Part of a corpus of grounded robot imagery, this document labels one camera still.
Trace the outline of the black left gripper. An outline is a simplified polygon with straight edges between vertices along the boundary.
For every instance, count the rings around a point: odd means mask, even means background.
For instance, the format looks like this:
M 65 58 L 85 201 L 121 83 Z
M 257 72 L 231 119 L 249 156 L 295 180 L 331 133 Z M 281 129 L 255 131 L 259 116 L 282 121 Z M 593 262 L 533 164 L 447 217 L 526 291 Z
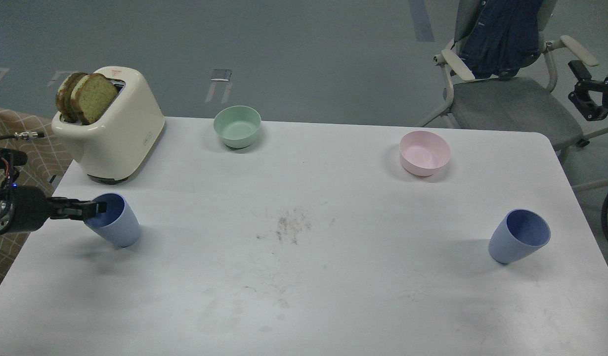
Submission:
M 107 211 L 105 201 L 46 197 L 33 185 L 18 185 L 0 199 L 0 235 L 38 230 L 45 221 L 87 221 Z

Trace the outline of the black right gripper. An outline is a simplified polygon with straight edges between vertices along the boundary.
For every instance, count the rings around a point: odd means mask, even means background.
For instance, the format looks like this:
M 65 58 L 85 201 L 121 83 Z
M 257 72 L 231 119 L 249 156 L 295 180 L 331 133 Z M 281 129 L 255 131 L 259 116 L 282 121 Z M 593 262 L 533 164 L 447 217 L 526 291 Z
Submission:
M 577 82 L 568 98 L 587 122 L 600 121 L 608 116 L 608 76 L 602 81 L 592 79 L 580 60 L 569 61 L 568 67 Z

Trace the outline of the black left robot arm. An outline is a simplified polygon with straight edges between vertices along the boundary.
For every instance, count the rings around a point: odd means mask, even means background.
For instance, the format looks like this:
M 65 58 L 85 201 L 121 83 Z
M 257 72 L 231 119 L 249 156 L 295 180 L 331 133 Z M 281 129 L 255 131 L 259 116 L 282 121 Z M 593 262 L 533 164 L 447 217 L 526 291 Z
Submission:
M 74 220 L 106 226 L 112 222 L 110 203 L 48 197 L 33 185 L 17 179 L 28 155 L 17 149 L 0 148 L 0 236 L 40 229 L 47 220 Z

